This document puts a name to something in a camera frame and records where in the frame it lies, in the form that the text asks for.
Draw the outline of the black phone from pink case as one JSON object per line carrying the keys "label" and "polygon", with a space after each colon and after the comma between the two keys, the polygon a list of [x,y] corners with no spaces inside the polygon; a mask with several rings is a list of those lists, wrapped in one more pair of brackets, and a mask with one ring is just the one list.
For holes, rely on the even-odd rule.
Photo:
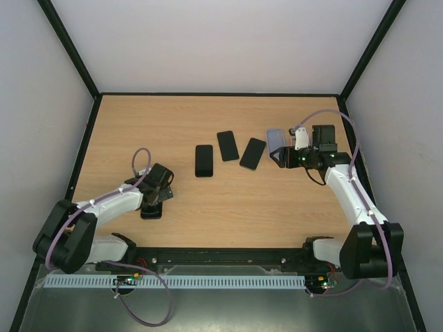
{"label": "black phone from pink case", "polygon": [[224,162],[239,159],[239,153],[232,131],[222,131],[217,133],[217,140],[221,152],[221,159]]}

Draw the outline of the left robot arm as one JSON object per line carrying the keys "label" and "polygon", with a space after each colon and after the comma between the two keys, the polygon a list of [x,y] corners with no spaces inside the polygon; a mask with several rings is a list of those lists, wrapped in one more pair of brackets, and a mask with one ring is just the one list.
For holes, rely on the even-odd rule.
{"label": "left robot arm", "polygon": [[116,190],[89,201],[58,201],[33,243],[45,264],[66,274],[83,265],[127,263],[135,243],[118,233],[102,236],[98,228],[118,216],[139,211],[142,219],[160,219],[163,202],[173,197],[174,173],[161,164],[137,172]]}

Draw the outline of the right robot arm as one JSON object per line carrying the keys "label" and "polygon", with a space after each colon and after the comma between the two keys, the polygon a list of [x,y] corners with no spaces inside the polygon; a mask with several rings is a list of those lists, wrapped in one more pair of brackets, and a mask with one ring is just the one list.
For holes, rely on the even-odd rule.
{"label": "right robot arm", "polygon": [[278,147],[270,158],[281,168],[316,170],[318,184],[333,191],[350,225],[343,242],[331,237],[308,238],[303,266],[315,271],[327,262],[349,279],[392,279],[397,274],[404,231],[377,209],[359,180],[352,157],[338,151],[334,126],[315,125],[311,132],[298,126],[289,135],[291,145]]}

